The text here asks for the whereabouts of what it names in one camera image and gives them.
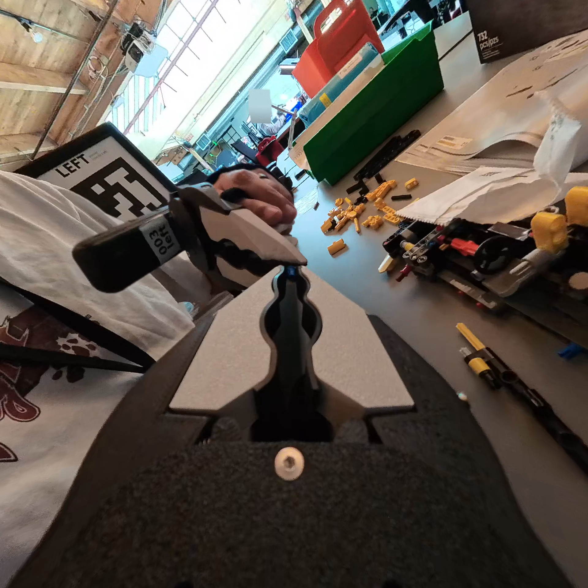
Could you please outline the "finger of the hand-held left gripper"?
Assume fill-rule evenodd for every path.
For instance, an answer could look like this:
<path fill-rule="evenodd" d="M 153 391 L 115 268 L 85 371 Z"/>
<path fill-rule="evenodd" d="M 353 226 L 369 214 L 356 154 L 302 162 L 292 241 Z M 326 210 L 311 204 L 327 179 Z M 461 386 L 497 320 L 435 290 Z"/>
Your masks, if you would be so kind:
<path fill-rule="evenodd" d="M 239 252 L 250 252 L 264 262 L 306 266 L 307 259 L 298 247 L 248 209 L 229 213 L 202 208 L 202 224 L 213 242 L 233 245 Z"/>
<path fill-rule="evenodd" d="M 276 268 L 275 260 L 262 259 L 252 251 L 220 251 L 214 254 L 217 272 L 245 290 Z"/>

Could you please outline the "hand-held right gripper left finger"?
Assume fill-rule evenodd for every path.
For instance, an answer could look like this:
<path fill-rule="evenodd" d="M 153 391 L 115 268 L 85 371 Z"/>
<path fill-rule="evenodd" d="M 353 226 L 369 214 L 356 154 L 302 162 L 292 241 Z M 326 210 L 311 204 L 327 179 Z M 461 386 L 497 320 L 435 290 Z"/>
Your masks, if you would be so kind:
<path fill-rule="evenodd" d="M 271 270 L 218 311 L 170 402 L 172 412 L 256 411 L 254 392 L 275 370 L 262 318 L 281 270 Z"/>

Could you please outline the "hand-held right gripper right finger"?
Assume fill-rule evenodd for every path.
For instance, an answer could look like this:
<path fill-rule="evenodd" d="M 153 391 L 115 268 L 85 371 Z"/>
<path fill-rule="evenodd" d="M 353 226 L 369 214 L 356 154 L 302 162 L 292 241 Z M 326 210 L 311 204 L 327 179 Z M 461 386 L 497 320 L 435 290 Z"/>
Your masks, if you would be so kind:
<path fill-rule="evenodd" d="M 415 402 L 367 313 L 312 271 L 301 268 L 306 299 L 320 318 L 311 348 L 323 414 L 391 414 Z"/>

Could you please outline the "small black yellow lego assembly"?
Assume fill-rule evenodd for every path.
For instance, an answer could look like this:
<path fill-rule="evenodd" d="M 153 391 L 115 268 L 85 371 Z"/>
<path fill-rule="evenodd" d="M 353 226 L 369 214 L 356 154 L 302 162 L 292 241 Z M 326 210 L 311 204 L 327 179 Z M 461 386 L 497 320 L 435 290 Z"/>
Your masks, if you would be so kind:
<path fill-rule="evenodd" d="M 464 362 L 491 390 L 507 390 L 549 434 L 568 457 L 587 474 L 587 445 L 562 421 L 551 404 L 528 386 L 496 353 L 487 347 L 464 323 L 456 329 L 469 344 L 460 349 Z"/>

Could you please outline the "partly built lego car chassis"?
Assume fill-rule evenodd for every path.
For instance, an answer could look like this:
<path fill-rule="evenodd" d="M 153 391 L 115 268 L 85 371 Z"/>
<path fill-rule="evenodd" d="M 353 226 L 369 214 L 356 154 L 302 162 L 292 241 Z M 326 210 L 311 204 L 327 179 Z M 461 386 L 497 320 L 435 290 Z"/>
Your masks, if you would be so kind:
<path fill-rule="evenodd" d="M 398 282 L 411 274 L 444 282 L 482 310 L 511 309 L 587 349 L 587 187 L 556 204 L 508 224 L 386 215 L 399 227 L 383 242 L 378 271 L 401 265 Z"/>

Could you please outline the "group of yellow lego connectors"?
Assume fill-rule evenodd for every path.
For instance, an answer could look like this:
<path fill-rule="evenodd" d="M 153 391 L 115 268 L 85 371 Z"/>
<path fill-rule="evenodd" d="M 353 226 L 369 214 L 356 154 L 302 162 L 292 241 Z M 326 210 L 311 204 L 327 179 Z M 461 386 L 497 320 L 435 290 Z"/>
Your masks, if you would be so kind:
<path fill-rule="evenodd" d="M 349 196 L 337 198 L 333 207 L 328 211 L 326 219 L 320 225 L 320 231 L 325 236 L 331 236 L 333 242 L 327 246 L 331 257 L 336 257 L 348 249 L 343 239 L 343 233 L 361 235 L 362 231 L 378 231 L 387 224 L 398 228 L 405 220 L 400 210 L 394 209 L 404 201 L 393 202 L 391 196 L 410 194 L 418 186 L 418 180 L 412 178 L 404 184 L 397 180 L 382 180 L 377 178 L 378 185 L 369 189 L 367 194 L 359 195 L 355 200 Z"/>

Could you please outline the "lego instruction booklet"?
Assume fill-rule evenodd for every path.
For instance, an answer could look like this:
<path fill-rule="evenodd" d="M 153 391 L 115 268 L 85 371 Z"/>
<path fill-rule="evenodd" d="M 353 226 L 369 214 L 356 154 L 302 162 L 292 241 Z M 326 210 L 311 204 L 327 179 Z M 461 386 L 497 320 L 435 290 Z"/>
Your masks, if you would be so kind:
<path fill-rule="evenodd" d="M 396 161 L 458 175 L 481 166 L 531 168 L 552 105 L 581 123 L 574 170 L 587 162 L 587 30 L 506 65 Z"/>

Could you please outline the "lego set cardboard box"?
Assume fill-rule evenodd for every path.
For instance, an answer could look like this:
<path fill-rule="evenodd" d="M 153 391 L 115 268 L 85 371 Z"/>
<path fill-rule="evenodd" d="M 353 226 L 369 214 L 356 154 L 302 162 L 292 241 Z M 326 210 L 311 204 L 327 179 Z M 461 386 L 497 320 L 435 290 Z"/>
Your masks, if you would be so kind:
<path fill-rule="evenodd" d="M 481 64 L 587 29 L 587 1 L 466 1 Z"/>

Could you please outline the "person's left hand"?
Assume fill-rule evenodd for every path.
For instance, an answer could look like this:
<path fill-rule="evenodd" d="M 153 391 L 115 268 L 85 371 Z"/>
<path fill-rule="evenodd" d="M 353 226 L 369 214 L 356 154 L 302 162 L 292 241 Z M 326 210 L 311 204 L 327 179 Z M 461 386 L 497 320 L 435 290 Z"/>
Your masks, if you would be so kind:
<path fill-rule="evenodd" d="M 229 189 L 244 191 L 240 204 L 283 235 L 291 233 L 297 216 L 292 192 L 263 168 L 235 169 L 217 174 L 210 182 L 223 194 Z"/>

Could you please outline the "white printed t-shirt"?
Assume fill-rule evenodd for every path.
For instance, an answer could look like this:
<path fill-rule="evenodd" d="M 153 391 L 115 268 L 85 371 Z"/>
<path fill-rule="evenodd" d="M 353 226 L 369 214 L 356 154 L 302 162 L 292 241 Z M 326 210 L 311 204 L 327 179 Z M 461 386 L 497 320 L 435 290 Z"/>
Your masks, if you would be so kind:
<path fill-rule="evenodd" d="M 118 294 L 95 290 L 72 249 L 118 223 L 69 190 L 1 172 L 1 279 L 158 360 L 194 326 L 183 303 L 206 303 L 211 285 L 180 254 Z M 47 532 L 102 426 L 140 377 L 1 361 L 1 587 Z"/>

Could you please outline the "red office chair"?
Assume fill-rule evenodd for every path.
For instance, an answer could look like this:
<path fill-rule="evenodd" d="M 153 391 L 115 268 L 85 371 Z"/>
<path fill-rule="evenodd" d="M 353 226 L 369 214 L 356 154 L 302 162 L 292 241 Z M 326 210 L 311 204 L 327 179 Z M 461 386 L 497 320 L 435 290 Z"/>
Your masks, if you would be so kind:
<path fill-rule="evenodd" d="M 285 148 L 275 135 L 265 137 L 258 145 L 256 160 L 259 165 L 269 168 L 277 162 L 277 158 L 284 150 Z"/>

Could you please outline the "green plastic bin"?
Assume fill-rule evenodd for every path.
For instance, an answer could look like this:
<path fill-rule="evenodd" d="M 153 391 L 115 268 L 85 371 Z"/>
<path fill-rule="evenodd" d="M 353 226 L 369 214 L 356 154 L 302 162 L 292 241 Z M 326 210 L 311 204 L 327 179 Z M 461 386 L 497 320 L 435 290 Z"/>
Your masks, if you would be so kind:
<path fill-rule="evenodd" d="M 333 152 L 317 181 L 336 184 L 444 88 L 432 23 L 382 54 L 383 69 L 349 88 L 317 120 L 332 121 Z"/>

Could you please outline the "light blue plastic packet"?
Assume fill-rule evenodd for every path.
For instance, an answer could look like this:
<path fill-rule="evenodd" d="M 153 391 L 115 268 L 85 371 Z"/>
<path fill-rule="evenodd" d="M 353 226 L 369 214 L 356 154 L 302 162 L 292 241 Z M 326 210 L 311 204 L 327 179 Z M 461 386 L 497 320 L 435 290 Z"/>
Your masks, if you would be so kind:
<path fill-rule="evenodd" d="M 366 42 L 302 107 L 299 118 L 305 128 L 309 128 L 349 88 L 354 90 L 349 96 L 355 96 L 383 67 L 381 53 L 371 42 Z"/>

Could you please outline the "thin metal ceiling pipe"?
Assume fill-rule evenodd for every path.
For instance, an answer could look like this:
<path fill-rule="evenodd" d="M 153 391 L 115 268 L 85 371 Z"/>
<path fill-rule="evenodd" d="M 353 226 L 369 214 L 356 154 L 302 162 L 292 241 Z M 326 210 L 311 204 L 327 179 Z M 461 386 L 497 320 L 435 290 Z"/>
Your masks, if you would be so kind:
<path fill-rule="evenodd" d="M 49 134 L 52 130 L 52 127 L 55 124 L 55 121 L 59 117 L 59 115 L 60 115 L 64 105 L 66 104 L 66 101 L 70 97 L 70 94 L 72 93 L 74 87 L 76 87 L 77 82 L 79 81 L 79 78 L 82 74 L 82 71 L 84 70 L 86 64 L 88 63 L 90 57 L 92 56 L 92 53 L 93 53 L 94 49 L 96 48 L 97 43 L 100 40 L 100 37 L 102 36 L 105 28 L 107 27 L 108 22 L 114 16 L 114 13 L 116 12 L 117 5 L 119 4 L 119 2 L 120 1 L 106 1 L 106 4 L 108 6 L 108 11 L 106 12 L 106 14 L 104 16 L 100 17 L 100 19 L 98 21 L 98 25 L 96 26 L 96 28 L 94 29 L 94 31 L 92 33 L 92 37 L 88 42 L 87 48 L 85 49 L 85 52 L 80 60 L 80 63 L 77 66 L 76 71 L 72 74 L 72 77 L 70 78 L 68 86 L 66 87 L 65 91 L 62 94 L 62 97 L 59 99 L 58 103 L 56 104 L 55 108 L 53 109 L 52 114 L 51 114 L 47 124 L 45 125 L 45 128 L 43 129 L 42 134 L 40 135 L 39 141 L 38 141 L 37 145 L 35 146 L 34 150 L 32 151 L 32 154 L 27 156 L 29 160 L 31 160 L 31 161 L 35 160 L 35 158 L 39 154 L 43 144 L 45 143 L 45 140 L 49 137 Z"/>

